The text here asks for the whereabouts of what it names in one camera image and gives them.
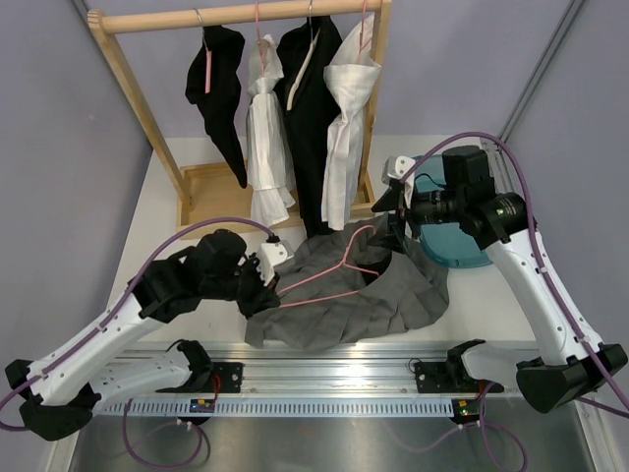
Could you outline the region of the grey pleated skirt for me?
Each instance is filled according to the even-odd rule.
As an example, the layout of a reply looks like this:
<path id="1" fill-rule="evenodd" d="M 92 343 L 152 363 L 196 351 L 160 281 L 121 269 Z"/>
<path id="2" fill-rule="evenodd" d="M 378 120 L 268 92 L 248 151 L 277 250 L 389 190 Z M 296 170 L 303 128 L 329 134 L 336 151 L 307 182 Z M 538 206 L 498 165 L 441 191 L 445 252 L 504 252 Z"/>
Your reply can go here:
<path id="1" fill-rule="evenodd" d="M 280 265 L 276 292 L 337 264 L 352 233 L 360 226 L 376 228 L 385 217 L 349 223 L 341 231 L 314 236 Z M 377 270 L 380 277 L 340 269 L 279 296 L 280 306 L 253 315 L 245 340 L 261 348 L 269 340 L 304 351 L 322 351 L 339 344 L 404 333 L 436 323 L 449 306 L 448 270 L 432 261 L 421 244 L 410 240 L 399 254 L 368 245 L 370 230 L 359 234 L 350 252 L 352 265 Z M 310 305 L 282 304 L 326 297 L 347 291 L 357 294 Z"/>

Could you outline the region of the pink clip hanger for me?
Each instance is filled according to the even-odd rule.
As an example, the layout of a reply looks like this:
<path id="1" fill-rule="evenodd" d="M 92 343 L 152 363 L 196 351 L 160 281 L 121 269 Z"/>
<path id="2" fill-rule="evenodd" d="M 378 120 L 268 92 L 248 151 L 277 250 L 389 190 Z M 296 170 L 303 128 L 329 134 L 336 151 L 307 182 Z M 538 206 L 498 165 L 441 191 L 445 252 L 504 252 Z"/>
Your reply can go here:
<path id="1" fill-rule="evenodd" d="M 204 93 L 210 93 L 211 91 L 211 68 L 212 68 L 212 51 L 209 49 L 206 35 L 205 35 L 205 26 L 203 25 L 203 20 L 200 14 L 200 10 L 198 8 L 194 9 L 199 26 L 201 28 L 201 40 L 205 54 L 205 68 L 204 68 Z"/>

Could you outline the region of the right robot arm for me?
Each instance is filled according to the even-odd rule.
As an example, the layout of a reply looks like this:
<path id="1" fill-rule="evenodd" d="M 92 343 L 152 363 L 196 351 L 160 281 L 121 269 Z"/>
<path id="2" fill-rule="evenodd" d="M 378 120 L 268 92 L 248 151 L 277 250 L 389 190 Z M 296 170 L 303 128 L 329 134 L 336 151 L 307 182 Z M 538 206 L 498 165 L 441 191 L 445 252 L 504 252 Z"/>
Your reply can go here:
<path id="1" fill-rule="evenodd" d="M 441 155 L 445 183 L 420 192 L 414 158 L 392 156 L 382 171 L 387 189 L 372 211 L 388 215 L 376 244 L 410 251 L 406 234 L 423 225 L 456 223 L 508 283 L 535 336 L 534 349 L 499 348 L 483 340 L 450 350 L 448 382 L 468 389 L 478 380 L 518 389 L 538 412 L 587 395 L 628 362 L 619 344 L 607 344 L 576 308 L 543 248 L 541 233 L 516 193 L 498 193 L 487 155 L 477 146 L 454 147 Z"/>

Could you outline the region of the pink wire hanger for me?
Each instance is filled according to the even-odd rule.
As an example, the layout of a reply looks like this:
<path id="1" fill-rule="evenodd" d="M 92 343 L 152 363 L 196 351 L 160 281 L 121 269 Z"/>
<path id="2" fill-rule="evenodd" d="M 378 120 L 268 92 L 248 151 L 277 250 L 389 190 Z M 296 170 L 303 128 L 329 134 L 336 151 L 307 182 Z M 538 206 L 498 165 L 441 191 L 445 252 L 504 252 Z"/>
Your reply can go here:
<path id="1" fill-rule="evenodd" d="M 302 280 L 300 280 L 300 281 L 298 281 L 296 283 L 293 283 L 291 285 L 288 285 L 288 286 L 282 288 L 281 290 L 279 290 L 277 292 L 277 295 L 278 296 L 282 296 L 282 295 L 288 293 L 289 291 L 292 291 L 292 290 L 294 290 L 294 289 L 296 289 L 298 287 L 306 285 L 306 284 L 308 284 L 310 282 L 313 282 L 315 280 L 321 279 L 324 276 L 330 275 L 331 273 L 333 273 L 335 271 L 338 271 L 340 269 L 343 269 L 343 268 L 349 269 L 349 270 L 352 270 L 352 271 L 356 271 L 356 272 L 360 272 L 362 274 L 372 275 L 375 278 L 380 277 L 380 273 L 377 270 L 369 269 L 369 268 L 363 268 L 363 267 L 360 267 L 358 265 L 352 265 L 352 264 L 350 264 L 348 262 L 348 258 L 350 256 L 350 252 L 351 252 L 351 250 L 353 248 L 353 245 L 354 245 L 354 242 L 355 242 L 357 236 L 359 234 L 365 232 L 365 231 L 368 231 L 368 230 L 370 230 L 372 232 L 372 235 L 374 235 L 375 232 L 376 232 L 376 227 L 374 225 L 372 225 L 372 224 L 367 224 L 367 225 L 360 226 L 358 229 L 356 229 L 352 233 L 352 235 L 351 235 L 351 237 L 349 239 L 349 242 L 345 246 L 345 250 L 344 250 L 343 256 L 342 256 L 342 258 L 340 259 L 340 261 L 337 264 L 335 264 L 335 265 L 333 265 L 333 266 L 331 266 L 329 268 L 326 268 L 324 270 L 321 270 L 320 272 L 318 272 L 318 273 L 316 273 L 316 274 L 314 274 L 314 275 L 312 275 L 310 277 L 307 277 L 307 278 L 302 279 Z M 347 291 L 347 292 L 344 292 L 344 293 L 339 293 L 339 294 L 330 295 L 330 296 L 326 296 L 326 297 L 318 297 L 318 298 L 313 298 L 313 299 L 306 300 L 306 301 L 301 301 L 301 302 L 292 302 L 292 303 L 282 304 L 281 308 L 300 307 L 300 306 L 310 305 L 310 304 L 314 304 L 314 303 L 318 303 L 318 302 L 324 302 L 324 301 L 327 301 L 327 300 L 334 300 L 334 299 L 338 299 L 338 298 L 343 298 L 343 297 L 347 297 L 347 296 L 354 295 L 354 294 L 357 294 L 357 293 L 358 293 L 358 290 Z"/>

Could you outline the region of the small black skirt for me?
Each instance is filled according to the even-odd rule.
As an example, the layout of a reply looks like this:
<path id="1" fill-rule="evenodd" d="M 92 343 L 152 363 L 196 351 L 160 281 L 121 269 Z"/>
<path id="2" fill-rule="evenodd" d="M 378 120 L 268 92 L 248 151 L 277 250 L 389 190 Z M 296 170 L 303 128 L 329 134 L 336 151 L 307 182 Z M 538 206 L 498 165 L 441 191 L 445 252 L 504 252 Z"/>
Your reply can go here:
<path id="1" fill-rule="evenodd" d="M 245 39 L 241 33 L 224 26 L 204 29 L 212 51 L 211 91 L 204 93 L 203 90 L 205 54 L 201 43 L 188 71 L 185 97 L 200 112 L 205 133 L 228 164 L 238 185 L 246 188 L 247 170 L 234 123 L 242 90 L 237 71 Z"/>

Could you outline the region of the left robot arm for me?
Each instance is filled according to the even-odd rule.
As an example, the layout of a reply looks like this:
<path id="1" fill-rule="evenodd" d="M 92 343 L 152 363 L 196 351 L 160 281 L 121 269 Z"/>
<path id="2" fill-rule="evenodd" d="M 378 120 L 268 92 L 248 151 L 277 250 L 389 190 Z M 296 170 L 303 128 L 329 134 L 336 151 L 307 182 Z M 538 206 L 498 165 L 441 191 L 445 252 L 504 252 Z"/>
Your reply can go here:
<path id="1" fill-rule="evenodd" d="M 7 397 L 22 399 L 22 423 L 3 424 L 2 429 L 29 431 L 55 442 L 110 405 L 137 395 L 205 389 L 214 375 L 213 363 L 195 340 L 180 340 L 128 368 L 110 363 L 139 339 L 194 312 L 203 300 L 234 302 L 245 316 L 278 307 L 277 270 L 293 255 L 275 234 L 248 253 L 241 236 L 219 229 L 166 259 L 148 261 L 114 305 L 62 347 L 6 367 L 12 389 Z"/>

